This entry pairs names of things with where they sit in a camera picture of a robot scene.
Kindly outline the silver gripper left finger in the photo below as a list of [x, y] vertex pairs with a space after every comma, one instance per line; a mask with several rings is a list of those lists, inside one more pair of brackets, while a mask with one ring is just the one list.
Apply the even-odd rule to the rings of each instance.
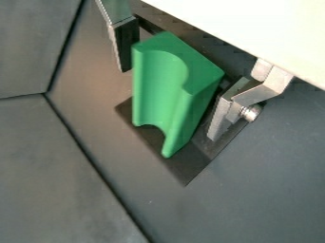
[[132, 47], [140, 41], [138, 19], [130, 0], [95, 0], [109, 27], [117, 64], [122, 72], [133, 68]]

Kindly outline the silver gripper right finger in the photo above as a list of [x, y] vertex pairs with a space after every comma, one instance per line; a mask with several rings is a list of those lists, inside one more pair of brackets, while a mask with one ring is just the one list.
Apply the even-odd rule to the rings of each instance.
[[252, 79], [243, 77], [220, 97], [208, 131], [217, 141], [240, 118], [253, 122], [263, 112], [260, 103], [281, 95], [293, 75], [264, 59], [252, 70]]

